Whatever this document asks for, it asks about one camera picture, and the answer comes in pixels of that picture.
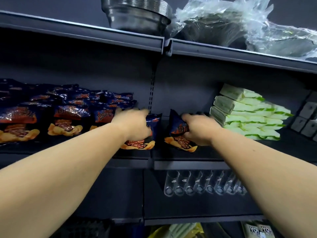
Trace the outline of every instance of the stainless steel bowl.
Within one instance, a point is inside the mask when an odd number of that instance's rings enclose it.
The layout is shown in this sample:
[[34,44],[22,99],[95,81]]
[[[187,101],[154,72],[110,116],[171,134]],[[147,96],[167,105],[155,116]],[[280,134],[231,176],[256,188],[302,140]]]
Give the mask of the stainless steel bowl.
[[171,23],[172,8],[163,0],[101,0],[113,29],[161,36]]

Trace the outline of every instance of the small white box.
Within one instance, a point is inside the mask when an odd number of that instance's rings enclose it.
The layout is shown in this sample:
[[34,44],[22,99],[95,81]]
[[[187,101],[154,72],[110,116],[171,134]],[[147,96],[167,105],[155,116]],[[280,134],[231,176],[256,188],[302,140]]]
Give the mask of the small white box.
[[305,118],[305,119],[310,119],[311,116],[315,113],[317,109],[317,103],[314,102],[307,102],[301,112],[299,113],[299,116]]
[[294,123],[291,126],[291,129],[295,130],[296,132],[300,132],[306,123],[307,119],[302,117],[296,117]]
[[317,132],[317,120],[308,120],[307,124],[300,132],[302,135],[312,137]]

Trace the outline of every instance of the plastic wrap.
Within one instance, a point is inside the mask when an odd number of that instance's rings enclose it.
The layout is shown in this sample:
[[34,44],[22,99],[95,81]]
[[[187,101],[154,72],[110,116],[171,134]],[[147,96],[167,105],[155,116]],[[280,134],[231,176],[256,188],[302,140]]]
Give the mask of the plastic wrap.
[[317,57],[317,31],[266,21],[259,32],[245,35],[250,51],[296,58]]
[[228,47],[248,32],[261,31],[273,6],[270,0],[189,0],[168,27],[171,37]]

